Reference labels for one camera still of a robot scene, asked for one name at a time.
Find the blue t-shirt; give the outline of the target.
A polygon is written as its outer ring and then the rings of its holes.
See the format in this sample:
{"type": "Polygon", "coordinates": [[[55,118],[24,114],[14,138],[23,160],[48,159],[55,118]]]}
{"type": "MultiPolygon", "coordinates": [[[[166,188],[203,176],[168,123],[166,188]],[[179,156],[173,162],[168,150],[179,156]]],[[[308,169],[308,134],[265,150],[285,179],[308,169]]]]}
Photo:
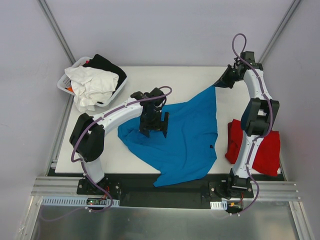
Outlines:
{"type": "Polygon", "coordinates": [[[139,132],[139,118],[118,127],[117,135],[139,159],[160,171],[155,187],[175,185],[205,177],[217,159],[216,89],[203,90],[187,102],[168,104],[167,136],[139,132]]]}

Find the red t-shirt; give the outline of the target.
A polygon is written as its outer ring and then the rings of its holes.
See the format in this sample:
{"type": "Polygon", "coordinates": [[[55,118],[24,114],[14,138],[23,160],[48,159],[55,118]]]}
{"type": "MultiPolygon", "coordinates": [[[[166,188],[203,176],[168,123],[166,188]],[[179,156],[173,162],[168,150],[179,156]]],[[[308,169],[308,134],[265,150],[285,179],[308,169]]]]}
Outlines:
{"type": "MultiPolygon", "coordinates": [[[[229,163],[234,164],[238,158],[243,140],[241,122],[233,119],[228,123],[227,129],[228,140],[225,158],[229,161],[229,163]]],[[[272,130],[268,136],[264,138],[258,148],[253,163],[253,169],[261,174],[270,177],[276,177],[280,168],[280,149],[280,133],[272,130]]]]}

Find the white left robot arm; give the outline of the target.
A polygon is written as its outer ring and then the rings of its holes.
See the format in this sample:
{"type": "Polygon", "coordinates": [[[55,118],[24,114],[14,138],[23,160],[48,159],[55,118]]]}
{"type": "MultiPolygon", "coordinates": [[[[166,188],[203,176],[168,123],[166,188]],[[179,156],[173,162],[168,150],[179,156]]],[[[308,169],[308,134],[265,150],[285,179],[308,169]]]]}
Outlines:
{"type": "Polygon", "coordinates": [[[71,133],[69,142],[73,147],[71,161],[80,162],[84,176],[89,180],[88,188],[96,195],[103,193],[106,182],[100,156],[104,151],[105,137],[113,129],[139,118],[138,131],[150,137],[150,132],[168,133],[169,113],[162,115],[167,96],[172,93],[169,86],[154,88],[151,92],[137,91],[122,104],[100,114],[81,114],[71,133]]]}

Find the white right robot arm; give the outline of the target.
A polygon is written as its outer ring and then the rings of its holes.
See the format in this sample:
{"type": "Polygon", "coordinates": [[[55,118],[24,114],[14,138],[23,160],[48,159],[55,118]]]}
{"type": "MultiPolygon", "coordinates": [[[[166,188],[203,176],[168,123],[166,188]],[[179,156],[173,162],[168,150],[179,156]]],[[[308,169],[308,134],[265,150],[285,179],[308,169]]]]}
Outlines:
{"type": "Polygon", "coordinates": [[[263,139],[270,133],[276,119],[280,103],[273,100],[264,82],[261,63],[255,61],[252,51],[243,51],[228,65],[214,87],[232,88],[235,82],[244,81],[250,100],[242,114],[240,126],[242,142],[237,160],[226,181],[212,188],[221,198],[241,198],[251,189],[251,170],[263,139]]]}

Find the white laundry basket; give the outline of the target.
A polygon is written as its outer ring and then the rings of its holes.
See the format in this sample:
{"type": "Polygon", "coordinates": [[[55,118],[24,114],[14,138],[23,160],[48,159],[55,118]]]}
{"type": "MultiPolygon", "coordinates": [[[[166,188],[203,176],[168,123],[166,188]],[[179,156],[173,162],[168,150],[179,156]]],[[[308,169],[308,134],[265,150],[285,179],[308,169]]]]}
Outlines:
{"type": "Polygon", "coordinates": [[[120,94],[128,81],[126,73],[99,54],[82,57],[64,75],[57,87],[73,96],[80,112],[106,107],[120,94]]]}

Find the white t-shirt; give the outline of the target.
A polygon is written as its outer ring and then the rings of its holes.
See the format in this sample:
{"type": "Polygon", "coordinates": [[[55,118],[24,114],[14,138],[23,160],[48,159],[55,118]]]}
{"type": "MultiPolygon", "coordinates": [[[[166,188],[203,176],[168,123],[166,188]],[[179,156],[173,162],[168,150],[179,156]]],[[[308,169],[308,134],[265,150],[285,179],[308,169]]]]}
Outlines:
{"type": "Polygon", "coordinates": [[[92,67],[68,67],[64,72],[71,80],[73,101],[81,113],[94,111],[98,102],[107,101],[119,80],[116,73],[92,67]]]}

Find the black t-shirt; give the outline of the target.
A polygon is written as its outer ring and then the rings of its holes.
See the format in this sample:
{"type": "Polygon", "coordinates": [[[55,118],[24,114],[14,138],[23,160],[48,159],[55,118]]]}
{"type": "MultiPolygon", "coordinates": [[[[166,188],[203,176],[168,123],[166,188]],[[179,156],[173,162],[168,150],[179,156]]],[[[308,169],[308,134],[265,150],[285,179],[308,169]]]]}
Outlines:
{"type": "Polygon", "coordinates": [[[103,102],[97,102],[98,107],[106,107],[111,103],[114,98],[122,91],[125,84],[127,83],[127,74],[117,65],[113,64],[103,56],[96,54],[92,59],[87,60],[83,67],[91,67],[95,69],[104,70],[107,72],[115,73],[119,76],[115,91],[112,93],[111,97],[103,102]]]}

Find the aluminium frame post right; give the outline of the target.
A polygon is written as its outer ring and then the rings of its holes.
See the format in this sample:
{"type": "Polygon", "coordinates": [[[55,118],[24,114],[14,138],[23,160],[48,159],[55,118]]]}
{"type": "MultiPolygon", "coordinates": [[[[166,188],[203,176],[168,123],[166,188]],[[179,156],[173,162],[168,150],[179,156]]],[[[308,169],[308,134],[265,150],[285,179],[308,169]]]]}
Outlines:
{"type": "Polygon", "coordinates": [[[292,0],[290,2],[288,9],[281,18],[278,26],[276,27],[274,33],[272,34],[270,40],[268,41],[266,47],[262,51],[262,54],[258,60],[258,62],[261,63],[263,67],[265,66],[265,62],[271,54],[273,48],[276,46],[277,41],[280,39],[282,33],[287,28],[288,23],[290,22],[290,20],[292,19],[302,2],[302,0],[292,0]]]}

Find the aluminium frame post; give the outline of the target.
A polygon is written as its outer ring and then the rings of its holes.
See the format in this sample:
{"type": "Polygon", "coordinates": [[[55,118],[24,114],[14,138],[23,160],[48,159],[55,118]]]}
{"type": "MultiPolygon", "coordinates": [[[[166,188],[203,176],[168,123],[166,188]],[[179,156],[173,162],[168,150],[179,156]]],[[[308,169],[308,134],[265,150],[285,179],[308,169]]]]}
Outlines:
{"type": "Polygon", "coordinates": [[[74,64],[76,62],[76,59],[64,37],[64,34],[49,6],[46,0],[37,0],[37,3],[39,4],[41,10],[44,13],[44,16],[46,17],[50,27],[52,28],[58,42],[60,43],[62,50],[64,51],[67,59],[71,64],[74,64]]]}
{"type": "Polygon", "coordinates": [[[290,20],[292,19],[302,2],[302,0],[292,0],[290,2],[288,9],[281,18],[278,26],[276,27],[274,33],[272,34],[270,40],[268,41],[266,47],[262,51],[262,54],[258,60],[258,62],[261,63],[263,67],[265,66],[265,62],[271,54],[273,48],[276,46],[277,41],[280,39],[282,33],[287,28],[288,23],[290,22],[290,20]]]}

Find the black robot base mount plate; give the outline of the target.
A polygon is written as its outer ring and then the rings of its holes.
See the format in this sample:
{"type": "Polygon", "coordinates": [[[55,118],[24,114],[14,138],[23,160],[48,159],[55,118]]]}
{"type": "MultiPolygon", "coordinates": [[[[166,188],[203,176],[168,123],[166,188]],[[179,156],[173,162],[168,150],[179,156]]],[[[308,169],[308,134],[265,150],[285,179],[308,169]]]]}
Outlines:
{"type": "Polygon", "coordinates": [[[250,184],[243,192],[228,190],[228,174],[208,174],[205,177],[174,185],[155,187],[158,174],[106,174],[95,187],[85,177],[78,182],[78,195],[102,197],[107,191],[122,207],[209,209],[211,202],[223,197],[252,199],[250,184]]]}

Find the aluminium table edge rail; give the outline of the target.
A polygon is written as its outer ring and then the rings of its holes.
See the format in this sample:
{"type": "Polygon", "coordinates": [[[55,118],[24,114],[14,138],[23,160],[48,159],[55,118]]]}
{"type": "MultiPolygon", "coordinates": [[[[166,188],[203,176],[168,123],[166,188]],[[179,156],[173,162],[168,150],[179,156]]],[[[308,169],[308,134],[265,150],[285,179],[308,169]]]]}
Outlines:
{"type": "MultiPolygon", "coordinates": [[[[126,192],[157,192],[157,193],[195,193],[204,191],[213,194],[211,188],[227,182],[226,174],[208,174],[202,179],[177,183],[168,186],[155,187],[154,181],[157,174],[107,174],[102,181],[109,186],[111,195],[124,195],[126,192]]],[[[302,201],[302,195],[295,182],[284,181],[281,176],[275,179],[254,175],[251,181],[251,190],[245,194],[253,199],[258,194],[259,201],[302,201]]],[[[85,185],[90,185],[84,177],[76,176],[39,176],[36,178],[32,193],[35,195],[90,195],[92,190],[85,185]]]]}

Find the aluminium frame post left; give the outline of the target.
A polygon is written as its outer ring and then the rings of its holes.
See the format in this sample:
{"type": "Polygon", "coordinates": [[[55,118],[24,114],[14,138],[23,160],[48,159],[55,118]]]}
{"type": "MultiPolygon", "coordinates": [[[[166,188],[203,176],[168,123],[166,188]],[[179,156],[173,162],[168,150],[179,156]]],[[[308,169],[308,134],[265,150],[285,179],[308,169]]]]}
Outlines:
{"type": "Polygon", "coordinates": [[[44,13],[44,16],[46,17],[50,27],[52,28],[58,42],[60,43],[62,50],[64,51],[67,59],[71,64],[74,64],[76,62],[76,59],[64,37],[64,34],[49,6],[46,0],[37,0],[37,3],[39,4],[41,10],[44,13]]]}

